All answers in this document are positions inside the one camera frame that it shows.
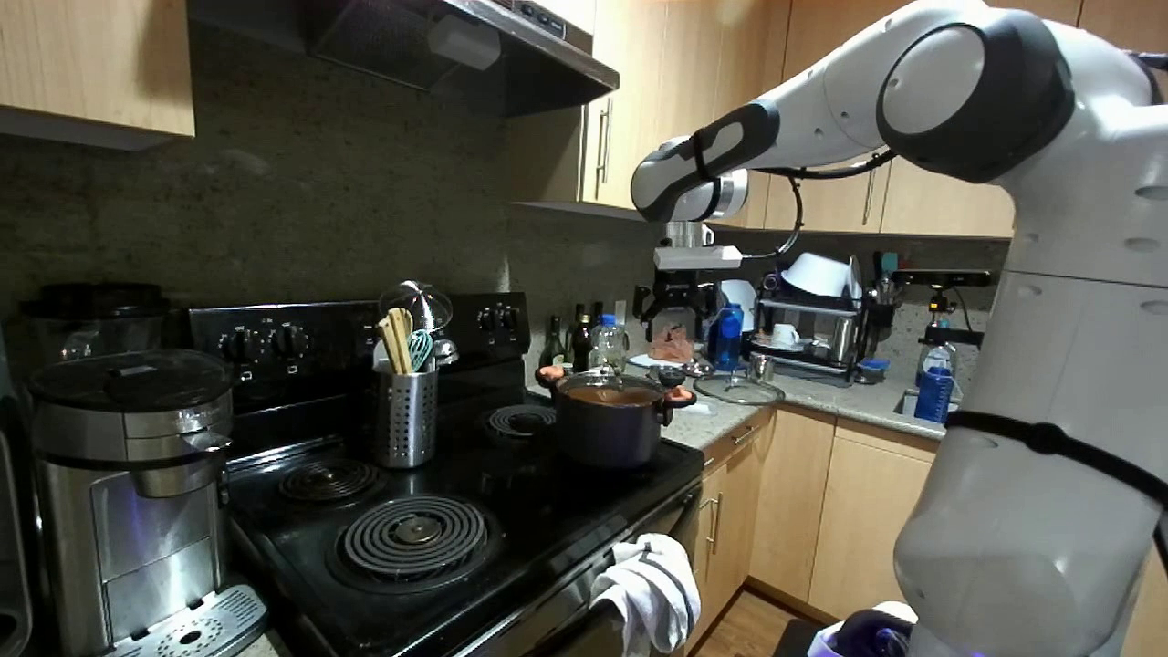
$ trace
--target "oven door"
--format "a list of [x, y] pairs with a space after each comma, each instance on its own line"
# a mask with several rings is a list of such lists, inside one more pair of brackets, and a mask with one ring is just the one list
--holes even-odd
[[[650, 517], [634, 520], [627, 536], [667, 531], [694, 553], [696, 531], [696, 498], [701, 480], [674, 492]], [[533, 597], [526, 610], [516, 610], [508, 620], [488, 629], [481, 637], [460, 654], [476, 657], [592, 657], [592, 654], [623, 654], [623, 615], [619, 605], [598, 601], [598, 576], [612, 567], [612, 548], [594, 551], [576, 570], [569, 570], [548, 593]]]

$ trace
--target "electric coil burner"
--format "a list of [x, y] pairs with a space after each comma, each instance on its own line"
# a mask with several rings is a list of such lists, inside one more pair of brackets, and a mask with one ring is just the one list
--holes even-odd
[[345, 553], [379, 576], [426, 576], [465, 560], [486, 540], [486, 517], [446, 495], [400, 495], [345, 531]]
[[531, 654], [588, 612], [612, 540], [694, 512], [694, 449], [662, 441], [623, 474], [560, 461], [556, 413], [526, 394], [521, 296], [454, 311], [460, 363], [438, 376], [435, 461], [415, 472], [374, 461], [375, 304], [189, 311], [193, 346], [236, 371], [229, 560], [295, 654]]

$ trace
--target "wall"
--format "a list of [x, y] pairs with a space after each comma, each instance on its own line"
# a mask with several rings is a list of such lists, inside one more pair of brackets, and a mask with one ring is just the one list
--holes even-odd
[[533, 216], [502, 120], [193, 28], [196, 138], [148, 153], [0, 138], [0, 311], [47, 279], [183, 304], [379, 296], [400, 277], [521, 289], [533, 315], [632, 296], [657, 230]]

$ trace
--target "range hood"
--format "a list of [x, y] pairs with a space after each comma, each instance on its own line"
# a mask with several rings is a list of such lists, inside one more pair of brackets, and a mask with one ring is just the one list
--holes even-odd
[[533, 0], [189, 0], [189, 18], [508, 118], [622, 82], [588, 32]]

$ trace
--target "dish towel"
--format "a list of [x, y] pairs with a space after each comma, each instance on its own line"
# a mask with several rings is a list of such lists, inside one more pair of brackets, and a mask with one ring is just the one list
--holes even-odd
[[689, 553], [665, 531], [612, 542], [612, 567], [594, 581], [594, 601], [619, 605], [623, 620], [623, 657], [674, 654], [701, 615]]

